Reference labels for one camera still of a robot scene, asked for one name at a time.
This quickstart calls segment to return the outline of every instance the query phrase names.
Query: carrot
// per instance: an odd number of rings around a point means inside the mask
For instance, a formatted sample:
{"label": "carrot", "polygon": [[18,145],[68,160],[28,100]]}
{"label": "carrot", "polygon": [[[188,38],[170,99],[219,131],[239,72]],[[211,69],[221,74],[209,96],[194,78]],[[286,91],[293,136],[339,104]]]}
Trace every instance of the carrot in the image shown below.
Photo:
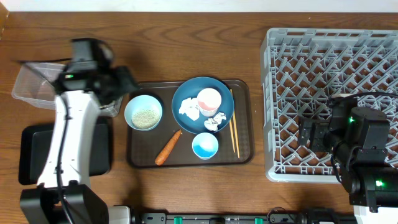
{"label": "carrot", "polygon": [[168,158],[170,153],[172,152],[175,143],[177,143],[178,139],[180,138],[181,135],[181,130],[178,130],[173,137],[169,140],[169,142],[166,144],[166,146],[163,148],[163,150],[159,153],[159,155],[156,157],[155,163],[158,166],[161,166],[164,161]]}

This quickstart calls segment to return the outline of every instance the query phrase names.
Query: pink cup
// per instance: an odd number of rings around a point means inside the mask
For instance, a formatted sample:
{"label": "pink cup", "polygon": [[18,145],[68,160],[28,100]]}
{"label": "pink cup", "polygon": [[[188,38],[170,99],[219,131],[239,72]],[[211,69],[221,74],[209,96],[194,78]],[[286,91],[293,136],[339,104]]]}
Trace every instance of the pink cup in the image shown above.
{"label": "pink cup", "polygon": [[198,104],[201,114],[214,116],[221,105],[221,95],[213,88],[205,88],[198,94]]}

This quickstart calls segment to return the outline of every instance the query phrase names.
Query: wooden table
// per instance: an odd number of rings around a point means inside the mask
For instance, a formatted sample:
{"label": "wooden table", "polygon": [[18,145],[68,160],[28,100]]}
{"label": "wooden table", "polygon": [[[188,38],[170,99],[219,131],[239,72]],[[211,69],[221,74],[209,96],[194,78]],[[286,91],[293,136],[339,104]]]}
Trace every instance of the wooden table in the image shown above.
{"label": "wooden table", "polygon": [[[91,178],[108,205],[170,213],[267,213],[276,206],[353,211],[340,185],[283,184],[265,177],[259,47],[271,27],[398,29],[397,14],[315,13],[16,13],[0,41],[0,222],[25,223],[18,183],[22,130],[54,120],[54,111],[11,96],[20,66],[10,59],[70,57],[69,40],[95,37],[116,53],[139,82],[187,80],[200,75],[238,78],[250,88],[255,157],[246,166],[137,170],[126,162],[127,124],[113,119],[110,173]],[[127,103],[124,99],[121,111]]]}

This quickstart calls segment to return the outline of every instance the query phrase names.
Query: plastic crate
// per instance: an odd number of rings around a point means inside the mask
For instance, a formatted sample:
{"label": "plastic crate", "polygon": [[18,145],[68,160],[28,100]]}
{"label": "plastic crate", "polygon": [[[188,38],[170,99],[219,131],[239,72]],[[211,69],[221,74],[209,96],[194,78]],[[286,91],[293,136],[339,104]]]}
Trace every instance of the plastic crate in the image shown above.
{"label": "plastic crate", "polygon": [[[62,71],[64,65],[56,63],[31,63],[35,69],[45,75],[50,81],[54,81]],[[31,105],[55,110],[55,93],[52,87],[43,78],[33,74],[29,69],[21,67],[17,80],[12,89],[12,97],[23,100]],[[100,116],[115,117],[119,114],[123,97],[116,100],[113,105],[101,110]]]}
{"label": "plastic crate", "polygon": [[[330,155],[298,146],[298,115],[328,119],[334,94],[398,91],[398,31],[273,28],[261,46],[266,176],[275,182],[338,183]],[[398,99],[364,96],[359,106],[391,122],[386,164],[398,167]]]}

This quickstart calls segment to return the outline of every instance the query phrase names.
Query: green light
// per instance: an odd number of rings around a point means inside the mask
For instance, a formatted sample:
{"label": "green light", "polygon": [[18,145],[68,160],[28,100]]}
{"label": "green light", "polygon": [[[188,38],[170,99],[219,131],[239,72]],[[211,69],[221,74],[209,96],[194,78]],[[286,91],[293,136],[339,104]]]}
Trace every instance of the green light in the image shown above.
{"label": "green light", "polygon": [[377,180],[377,181],[376,181],[376,186],[382,187],[383,185],[384,185],[384,183],[381,182],[380,180]]}

